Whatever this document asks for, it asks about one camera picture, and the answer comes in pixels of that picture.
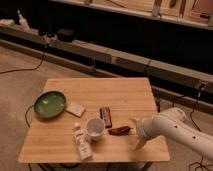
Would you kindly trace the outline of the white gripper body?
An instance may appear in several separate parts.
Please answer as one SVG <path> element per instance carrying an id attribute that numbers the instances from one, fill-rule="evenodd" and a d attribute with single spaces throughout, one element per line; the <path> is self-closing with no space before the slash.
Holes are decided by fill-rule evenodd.
<path id="1" fill-rule="evenodd" d="M 155 133 L 153 132 L 152 119 L 151 118 L 139 119 L 136 122 L 136 133 L 141 139 L 144 140 L 153 139 L 155 137 Z"/>

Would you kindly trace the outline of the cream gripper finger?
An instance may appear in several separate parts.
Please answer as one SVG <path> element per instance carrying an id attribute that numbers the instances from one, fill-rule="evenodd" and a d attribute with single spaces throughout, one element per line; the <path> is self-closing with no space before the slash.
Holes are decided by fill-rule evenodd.
<path id="1" fill-rule="evenodd" d="M 135 149 L 135 150 L 141 149 L 141 148 L 143 148 L 143 147 L 146 145 L 146 143 L 147 143 L 147 141 L 146 141 L 145 139 L 143 139 L 143 138 L 138 138 L 138 139 L 136 140 L 135 145 L 134 145 L 134 149 Z"/>
<path id="2" fill-rule="evenodd" d="M 138 122 L 138 119 L 136 119 L 136 118 L 130 118 L 130 120 L 131 120 L 134 124 L 136 124 L 136 123 Z"/>

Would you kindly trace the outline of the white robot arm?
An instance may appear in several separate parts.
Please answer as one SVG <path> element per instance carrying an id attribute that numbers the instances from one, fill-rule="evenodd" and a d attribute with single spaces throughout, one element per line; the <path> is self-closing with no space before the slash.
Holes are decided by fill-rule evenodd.
<path id="1" fill-rule="evenodd" d="M 134 149 L 143 148 L 158 136 L 165 136 L 213 162 L 213 136 L 191 128 L 184 123 L 185 119 L 185 112 L 177 107 L 163 110 L 152 117 L 131 118 L 137 136 Z"/>

